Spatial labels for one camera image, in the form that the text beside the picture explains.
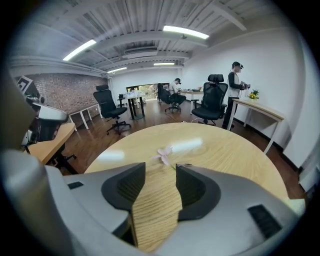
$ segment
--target cap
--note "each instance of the cap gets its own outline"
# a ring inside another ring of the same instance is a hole
[[[243,66],[243,65],[241,65],[238,61],[235,61],[234,63],[232,63],[232,67],[236,67],[236,66],[240,66],[240,67],[241,67],[241,69],[243,69],[243,68],[244,68],[244,66]]]

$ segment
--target fluorescent light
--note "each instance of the fluorescent light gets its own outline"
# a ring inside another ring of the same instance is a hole
[[[154,63],[154,66],[173,66],[174,63]]]
[[[178,26],[164,26],[163,31],[178,32],[178,33],[187,34],[187,35],[195,36],[202,39],[207,39],[209,37],[207,34],[200,33],[200,32],[183,28],[183,27],[178,27]]]
[[[126,70],[127,67],[122,67],[122,68],[118,68],[118,69],[115,69],[115,70],[111,70],[111,71],[108,71],[107,73],[110,74],[110,73],[113,73],[113,72],[117,72],[117,71],[120,71],[120,70]]]
[[[67,57],[65,57],[63,60],[64,61],[68,61],[70,60],[73,56],[77,55],[78,53],[80,53],[81,51],[83,51],[84,49],[88,48],[89,46],[92,46],[96,43],[95,40],[90,40],[86,43],[84,43],[83,45],[81,45],[80,47],[78,47],[77,49],[75,49],[73,52],[71,52]]]

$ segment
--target white shirt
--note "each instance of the white shirt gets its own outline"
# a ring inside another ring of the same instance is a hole
[[[239,77],[238,77],[238,75],[235,73],[234,74],[234,84],[236,84],[236,85],[239,85],[240,83],[239,83]],[[239,97],[239,92],[240,92],[240,90],[239,89],[236,89],[236,88],[232,88],[231,86],[230,86],[230,83],[232,83],[232,81],[230,81],[230,79],[229,79],[229,76],[228,76],[228,92],[227,92],[227,95],[229,96],[229,97]]]
[[[175,81],[170,83],[170,85],[169,85],[169,93],[170,93],[170,95],[178,93],[178,88],[177,88],[177,85],[176,85]]]

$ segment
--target office chair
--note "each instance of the office chair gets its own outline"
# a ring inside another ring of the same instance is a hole
[[[199,124],[207,125],[208,120],[211,120],[215,126],[215,120],[224,117],[227,105],[223,104],[223,101],[228,90],[228,85],[222,83],[224,81],[224,76],[222,74],[211,74],[208,77],[208,81],[209,82],[205,82],[203,85],[201,107],[197,108],[198,99],[192,99],[191,101],[194,102],[194,109],[191,112],[195,116],[203,119],[203,122],[198,122]]]
[[[170,95],[170,93],[164,89],[163,85],[158,86],[158,95],[160,100],[168,105],[171,105],[170,107],[166,108],[164,112],[167,112],[167,110],[171,110],[171,113],[173,113],[174,110],[181,111],[179,105],[176,105],[174,94]]]
[[[63,144],[58,151],[53,155],[53,157],[51,157],[51,159],[48,161],[48,163],[52,163],[53,165],[55,165],[56,168],[58,168],[59,170],[61,170],[61,167],[66,168],[69,173],[71,174],[78,174],[78,172],[73,168],[73,166],[71,164],[68,163],[68,160],[70,158],[74,158],[77,159],[77,157],[72,154],[70,156],[64,156],[62,154],[62,152],[65,150],[66,145]]]
[[[114,100],[112,99],[111,91],[109,90],[109,86],[107,84],[105,85],[99,85],[96,87],[96,90],[93,93],[93,96],[95,100],[99,103],[101,108],[101,115],[104,118],[112,118],[115,119],[115,123],[112,125],[112,127],[106,131],[106,134],[109,135],[110,130],[116,130],[120,135],[120,126],[129,126],[131,128],[131,124],[126,123],[126,121],[118,122],[118,119],[120,118],[119,115],[123,114],[127,111],[126,107],[118,107],[116,108],[116,105],[114,103]]]

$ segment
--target wooden floor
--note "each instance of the wooden floor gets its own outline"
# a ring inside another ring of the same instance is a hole
[[[84,173],[88,166],[99,156],[101,152],[107,149],[112,144],[121,140],[123,137],[128,136],[136,131],[142,130],[147,127],[174,123],[174,122],[191,122],[197,117],[190,114],[190,102],[185,101],[182,105],[181,112],[167,112],[164,109],[168,105],[162,103],[161,105],[158,101],[147,101],[144,106],[145,118],[140,120],[132,121],[130,120],[130,111],[126,111],[120,116],[119,121],[126,121],[128,124],[132,125],[131,129],[127,127],[121,135],[114,131],[110,131],[109,135],[106,135],[107,129],[115,122],[114,120],[107,121],[107,119],[101,119],[99,115],[92,118],[92,121],[88,121],[87,125],[89,130],[86,130],[85,126],[80,126],[77,132],[74,132],[68,141],[65,143],[65,150],[63,154],[69,156],[75,154],[77,159],[70,159],[69,163],[79,172]],[[262,151],[268,145],[268,141],[261,137],[259,134],[254,132],[249,128],[244,128],[241,124],[233,122],[235,125],[232,132],[244,137],[253,144],[255,144]],[[221,127],[222,120],[216,122],[217,127]],[[299,176],[298,174],[281,158],[281,152],[271,146],[267,153],[267,156],[273,162],[277,170],[279,171],[290,199],[301,199],[305,197],[304,190],[298,184]],[[62,170],[64,175],[68,175],[66,170]]]

